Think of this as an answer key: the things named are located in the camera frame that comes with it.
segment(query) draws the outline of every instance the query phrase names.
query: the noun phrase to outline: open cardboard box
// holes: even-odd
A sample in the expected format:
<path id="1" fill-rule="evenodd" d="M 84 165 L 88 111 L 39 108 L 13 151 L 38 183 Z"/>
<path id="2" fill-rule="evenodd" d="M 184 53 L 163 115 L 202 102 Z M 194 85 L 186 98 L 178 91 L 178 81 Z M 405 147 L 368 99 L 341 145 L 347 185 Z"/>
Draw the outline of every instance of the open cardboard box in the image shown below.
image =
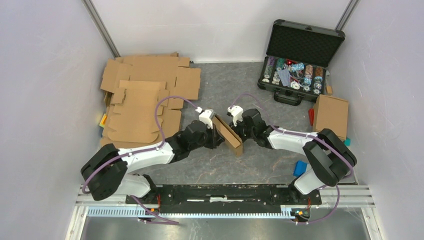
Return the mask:
<path id="1" fill-rule="evenodd" d="M 312 130 L 319 132 L 331 129 L 342 141 L 348 133 L 347 100 L 328 95 L 319 95 L 313 106 L 314 119 Z"/>

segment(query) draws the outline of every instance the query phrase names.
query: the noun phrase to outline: stack of poker chips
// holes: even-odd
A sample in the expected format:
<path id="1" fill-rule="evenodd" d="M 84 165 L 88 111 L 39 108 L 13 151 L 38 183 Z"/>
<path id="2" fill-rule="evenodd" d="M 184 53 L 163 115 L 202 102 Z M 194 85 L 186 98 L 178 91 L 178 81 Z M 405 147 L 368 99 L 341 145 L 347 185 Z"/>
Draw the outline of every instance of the stack of poker chips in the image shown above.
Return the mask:
<path id="1" fill-rule="evenodd" d="M 281 81 L 278 71 L 274 72 L 274 77 L 272 77 L 272 84 L 279 85 Z"/>
<path id="2" fill-rule="evenodd" d="M 307 65 L 305 67 L 305 77 L 307 77 L 308 79 L 311 79 L 313 73 L 314 73 L 314 67 L 312 65 Z"/>
<path id="3" fill-rule="evenodd" d="M 277 61 L 277 65 L 275 67 L 275 70 L 281 71 L 281 70 L 283 70 L 283 67 L 284 67 L 284 58 L 279 58 L 278 61 Z"/>
<path id="4" fill-rule="evenodd" d="M 302 71 L 303 69 L 305 69 L 305 65 L 301 62 L 288 66 L 288 70 L 292 73 L 296 71 Z"/>
<path id="5" fill-rule="evenodd" d="M 323 69 L 321 67 L 315 69 L 315 78 L 313 80 L 313 93 L 318 95 L 323 88 Z"/>
<path id="6" fill-rule="evenodd" d="M 301 83 L 300 85 L 303 87 L 303 90 L 305 92 L 309 92 L 311 90 L 310 86 L 312 84 L 312 79 L 304 77 L 301 79 L 300 83 Z"/>
<path id="7" fill-rule="evenodd" d="M 271 78 L 271 72 L 273 71 L 275 58 L 270 56 L 268 62 L 266 63 L 265 72 L 263 73 L 262 82 L 269 83 Z"/>

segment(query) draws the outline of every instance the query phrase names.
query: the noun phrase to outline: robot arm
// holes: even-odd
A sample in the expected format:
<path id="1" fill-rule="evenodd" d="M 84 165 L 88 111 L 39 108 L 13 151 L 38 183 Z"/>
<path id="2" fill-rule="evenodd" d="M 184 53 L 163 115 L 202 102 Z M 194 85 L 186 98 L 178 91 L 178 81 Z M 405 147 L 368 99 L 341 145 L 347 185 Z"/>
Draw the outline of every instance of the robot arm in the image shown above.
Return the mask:
<path id="1" fill-rule="evenodd" d="M 115 148 L 111 144 L 104 145 L 81 169 L 84 180 L 110 159 L 122 156 L 99 171 L 88 183 L 94 200 L 100 201 L 112 194 L 134 195 L 144 197 L 156 186 L 148 175 L 134 175 L 132 172 L 157 164 L 171 164 L 189 156 L 192 150 L 206 147 L 214 149 L 224 139 L 217 133 L 212 124 L 215 113 L 206 109 L 199 115 L 199 120 L 190 123 L 184 130 L 160 143 L 138 148 Z"/>
<path id="2" fill-rule="evenodd" d="M 324 185 L 334 187 L 349 172 L 349 167 L 340 158 L 332 152 L 326 153 L 328 149 L 314 138 L 330 145 L 352 166 L 357 163 L 355 156 L 330 129 L 308 133 L 289 131 L 290 134 L 287 134 L 284 128 L 276 126 L 277 131 L 267 125 L 255 108 L 243 111 L 241 107 L 233 106 L 228 108 L 228 115 L 233 117 L 231 128 L 243 142 L 253 139 L 261 147 L 288 150 L 307 157 L 312 169 L 289 185 L 295 199 L 303 198 Z"/>

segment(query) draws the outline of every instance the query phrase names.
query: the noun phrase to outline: flattened cardboard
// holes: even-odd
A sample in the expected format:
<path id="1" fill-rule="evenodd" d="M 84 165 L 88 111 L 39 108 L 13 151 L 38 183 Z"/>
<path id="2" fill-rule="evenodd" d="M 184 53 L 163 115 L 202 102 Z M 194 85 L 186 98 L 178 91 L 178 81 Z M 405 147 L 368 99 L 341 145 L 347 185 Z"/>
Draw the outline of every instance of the flattened cardboard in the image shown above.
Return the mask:
<path id="1" fill-rule="evenodd" d="M 110 59 L 101 84 L 109 106 L 101 144 L 135 148 L 161 141 L 153 114 L 157 102 L 172 94 L 198 99 L 200 69 L 189 66 L 190 59 L 176 52 Z M 183 104 L 171 98 L 159 107 L 158 121 L 166 138 L 180 130 Z"/>
<path id="2" fill-rule="evenodd" d="M 112 95 L 112 99 L 110 100 L 111 104 L 121 104 L 124 101 L 125 97 L 125 88 L 117 88 L 115 89 L 115 93 Z"/>
<path id="3" fill-rule="evenodd" d="M 218 133 L 225 138 L 225 144 L 235 153 L 236 157 L 243 154 L 243 141 L 230 126 L 218 115 L 212 118 Z"/>
<path id="4" fill-rule="evenodd" d="M 349 102 L 345 99 L 319 95 L 313 106 L 313 131 L 331 129 L 341 140 L 345 140 L 348 132 L 348 107 Z"/>
<path id="5" fill-rule="evenodd" d="M 132 66 L 109 59 L 103 72 L 100 89 L 114 93 L 120 80 L 129 80 Z"/>
<path id="6" fill-rule="evenodd" d="M 156 90 L 165 89 L 167 86 L 166 81 L 128 81 L 120 80 L 119 88 L 136 89 L 136 90 Z"/>

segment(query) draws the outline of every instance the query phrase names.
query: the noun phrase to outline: black aluminum case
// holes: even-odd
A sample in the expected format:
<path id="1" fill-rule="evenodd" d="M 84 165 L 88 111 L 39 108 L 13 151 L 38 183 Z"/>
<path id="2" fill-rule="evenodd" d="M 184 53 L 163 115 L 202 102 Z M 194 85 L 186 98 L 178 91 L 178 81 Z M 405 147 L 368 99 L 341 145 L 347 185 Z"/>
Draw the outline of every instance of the black aluminum case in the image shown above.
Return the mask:
<path id="1" fill-rule="evenodd" d="M 319 94 L 313 92 L 314 77 L 316 67 L 323 68 L 322 88 L 320 94 L 324 93 L 326 70 L 334 54 L 345 40 L 345 33 L 339 30 L 332 30 L 317 26 L 290 22 L 278 19 L 273 23 L 271 37 L 269 38 L 268 49 L 266 50 L 265 61 L 260 74 L 257 86 L 260 89 L 274 93 L 274 100 L 280 103 L 299 105 L 302 100 L 316 102 Z M 294 89 L 289 86 L 283 86 L 272 83 L 276 71 L 277 59 L 273 65 L 270 81 L 263 82 L 264 73 L 267 67 L 269 57 L 283 58 L 296 63 L 312 65 L 313 76 L 310 91 L 304 91 L 304 88 Z"/>

